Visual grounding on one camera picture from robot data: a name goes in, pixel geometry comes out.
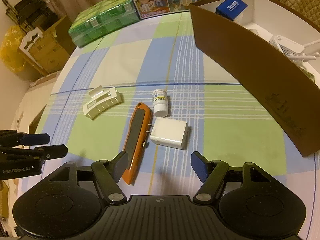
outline yellow plastic bag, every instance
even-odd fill
[[[18,25],[11,26],[4,36],[0,48],[0,58],[13,73],[23,71],[28,64],[17,51],[25,33]]]

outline orange utility knife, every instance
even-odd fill
[[[147,138],[148,125],[151,119],[151,110],[144,103],[138,103],[133,111],[129,132],[124,144],[124,151],[128,154],[128,166],[122,175],[122,179],[130,185],[139,165],[141,152]]]

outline plaid tablecloth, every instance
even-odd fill
[[[89,100],[88,91],[98,85],[117,87],[124,100],[92,121],[83,114],[82,105]],[[150,142],[135,184],[119,182],[127,196],[192,197],[201,185],[190,165],[194,150],[230,166],[250,161],[303,200],[307,217],[299,235],[317,238],[318,154],[302,158],[259,102],[196,48],[188,12],[143,20],[74,51],[37,129],[50,134],[51,145],[67,145],[69,153],[64,159],[46,162],[42,175],[24,178],[21,192],[66,161],[81,166],[111,160],[123,149],[135,106],[144,102],[152,109],[152,91],[157,88],[167,89],[169,118],[188,121],[188,148]]]

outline white pill bottle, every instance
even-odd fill
[[[156,89],[152,92],[153,114],[155,117],[168,115],[168,97],[164,89]]]

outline wall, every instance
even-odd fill
[[[9,0],[15,5],[20,0]],[[0,1],[0,43],[10,26],[15,23],[5,14],[6,6]],[[30,81],[12,73],[0,60],[0,130],[10,129],[15,111],[28,90]]]

